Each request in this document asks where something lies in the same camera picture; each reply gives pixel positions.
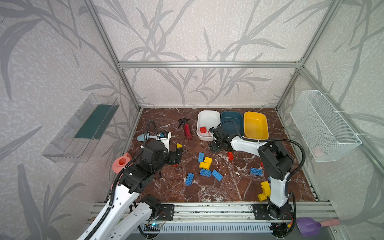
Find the small red square brick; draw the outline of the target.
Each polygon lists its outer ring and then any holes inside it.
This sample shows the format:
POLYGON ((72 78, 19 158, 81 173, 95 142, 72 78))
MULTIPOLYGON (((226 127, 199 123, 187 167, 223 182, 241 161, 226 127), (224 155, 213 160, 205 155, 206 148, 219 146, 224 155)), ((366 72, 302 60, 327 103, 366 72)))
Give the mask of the small red square brick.
POLYGON ((203 134, 203 133, 206 133, 206 132, 207 132, 207 128, 206 128, 206 127, 201 127, 201 128, 200 128, 200 131, 201 131, 202 134, 203 134))

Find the yellow square brick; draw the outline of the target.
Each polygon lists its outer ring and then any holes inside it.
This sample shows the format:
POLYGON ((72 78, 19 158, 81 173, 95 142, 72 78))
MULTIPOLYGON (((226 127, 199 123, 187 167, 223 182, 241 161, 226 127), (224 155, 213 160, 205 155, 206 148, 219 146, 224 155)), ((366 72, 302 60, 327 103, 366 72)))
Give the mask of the yellow square brick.
POLYGON ((210 165, 212 164, 212 159, 206 157, 206 158, 204 159, 204 164, 207 165, 207 166, 210 166, 210 165))

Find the yellow curved brick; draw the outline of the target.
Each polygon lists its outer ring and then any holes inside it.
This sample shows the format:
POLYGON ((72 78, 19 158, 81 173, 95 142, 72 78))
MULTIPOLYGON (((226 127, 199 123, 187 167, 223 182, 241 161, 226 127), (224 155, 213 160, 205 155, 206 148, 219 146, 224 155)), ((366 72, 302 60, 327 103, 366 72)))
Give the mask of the yellow curved brick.
POLYGON ((199 164, 199 168, 200 169, 204 169, 204 170, 210 170, 210 164, 209 163, 205 163, 205 162, 201 162, 200 164, 199 164))

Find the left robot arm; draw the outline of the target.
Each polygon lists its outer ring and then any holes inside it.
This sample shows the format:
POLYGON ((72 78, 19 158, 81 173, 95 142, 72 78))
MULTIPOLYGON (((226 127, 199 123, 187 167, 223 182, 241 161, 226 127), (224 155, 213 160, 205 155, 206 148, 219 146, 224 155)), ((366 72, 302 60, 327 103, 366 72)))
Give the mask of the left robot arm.
POLYGON ((164 166, 181 162, 183 148, 170 150, 170 132, 155 131, 154 140, 148 140, 148 133, 146 129, 141 151, 120 170, 108 202, 79 237, 81 240, 125 240, 144 222, 162 214, 160 200, 151 195, 137 206, 134 203, 164 166))

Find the blue brick by right arm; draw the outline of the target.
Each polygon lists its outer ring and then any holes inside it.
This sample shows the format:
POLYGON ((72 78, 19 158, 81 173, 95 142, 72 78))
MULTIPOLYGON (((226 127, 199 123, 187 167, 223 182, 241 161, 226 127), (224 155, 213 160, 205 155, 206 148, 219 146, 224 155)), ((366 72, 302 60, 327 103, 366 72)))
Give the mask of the blue brick by right arm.
POLYGON ((263 175, 263 170, 262 169, 257 169, 257 168, 251 168, 251 175, 262 176, 263 175))

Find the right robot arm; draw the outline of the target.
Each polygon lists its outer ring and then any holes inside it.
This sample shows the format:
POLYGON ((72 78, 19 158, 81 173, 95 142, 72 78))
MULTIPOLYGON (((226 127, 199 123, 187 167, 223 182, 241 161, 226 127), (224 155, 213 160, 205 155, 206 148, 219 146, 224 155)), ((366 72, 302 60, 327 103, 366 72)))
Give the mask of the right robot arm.
POLYGON ((289 210, 288 182, 304 166, 306 153, 302 145, 290 139, 255 140, 242 136, 239 131, 229 134, 223 123, 209 129, 213 142, 209 147, 213 153, 220 151, 245 152, 260 157, 264 168, 271 177, 271 195, 268 200, 267 213, 270 218, 278 220, 289 210), (296 145, 302 154, 299 165, 292 170, 294 158, 283 142, 296 145))

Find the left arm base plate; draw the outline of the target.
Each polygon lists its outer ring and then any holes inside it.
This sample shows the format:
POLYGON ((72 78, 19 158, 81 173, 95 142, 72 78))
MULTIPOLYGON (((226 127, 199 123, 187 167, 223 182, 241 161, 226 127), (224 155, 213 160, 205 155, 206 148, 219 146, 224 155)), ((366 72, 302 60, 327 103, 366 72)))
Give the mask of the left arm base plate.
POLYGON ((152 209, 152 214, 149 220, 156 221, 172 221, 174 219, 175 205, 174 204, 160 204, 152 209))

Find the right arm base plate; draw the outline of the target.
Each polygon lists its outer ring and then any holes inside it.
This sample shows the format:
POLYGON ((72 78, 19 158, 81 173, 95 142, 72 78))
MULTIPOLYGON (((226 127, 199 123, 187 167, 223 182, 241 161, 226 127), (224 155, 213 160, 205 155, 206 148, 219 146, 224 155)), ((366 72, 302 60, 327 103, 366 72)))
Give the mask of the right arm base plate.
POLYGON ((277 207, 272 203, 252 204, 251 210, 255 220, 283 220, 292 219, 294 210, 289 203, 282 207, 277 207))

